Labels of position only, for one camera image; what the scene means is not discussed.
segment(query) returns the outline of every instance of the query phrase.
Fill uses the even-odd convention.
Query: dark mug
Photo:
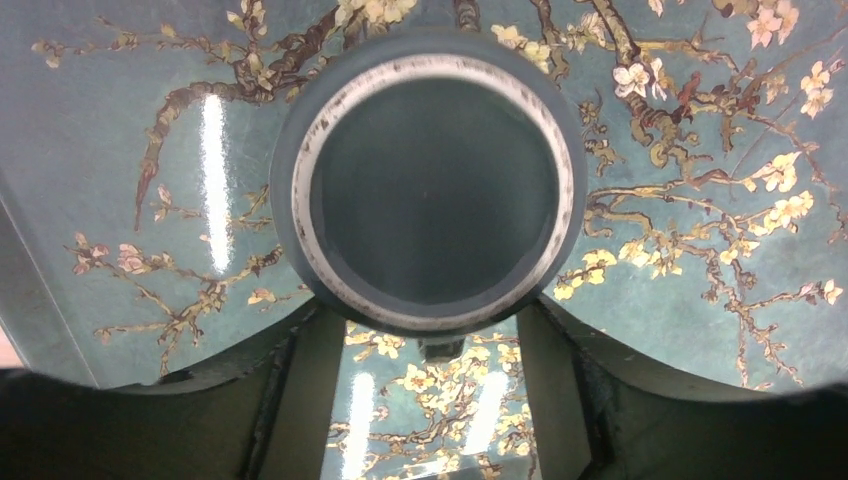
[[[449,338],[539,295],[582,226],[586,161],[544,73],[479,34],[409,30],[300,92],[270,172],[278,235],[346,317]]]

